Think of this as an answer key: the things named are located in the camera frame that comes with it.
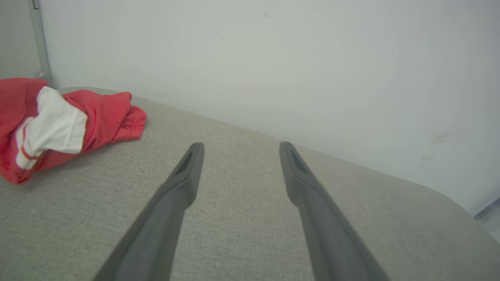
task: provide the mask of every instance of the sofa cushion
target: sofa cushion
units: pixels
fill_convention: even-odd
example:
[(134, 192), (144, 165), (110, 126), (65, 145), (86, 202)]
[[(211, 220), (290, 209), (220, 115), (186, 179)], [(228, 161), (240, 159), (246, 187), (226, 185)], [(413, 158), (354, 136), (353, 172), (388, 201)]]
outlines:
[[(194, 142), (205, 145), (203, 171), (171, 280), (314, 279), (280, 140), (136, 96), (132, 104), (148, 114), (140, 140), (23, 186), (0, 180), (0, 280), (91, 280)], [(500, 245), (449, 198), (296, 147), (392, 280), (498, 280)]]

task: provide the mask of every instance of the white wall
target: white wall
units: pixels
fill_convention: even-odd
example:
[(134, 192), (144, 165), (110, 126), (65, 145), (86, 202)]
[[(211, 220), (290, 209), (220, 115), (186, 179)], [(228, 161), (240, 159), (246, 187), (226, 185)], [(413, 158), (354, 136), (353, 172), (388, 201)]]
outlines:
[(473, 215), (500, 197), (498, 0), (40, 1), (58, 87), (131, 91)]
[(0, 79), (42, 72), (28, 0), (0, 1)]

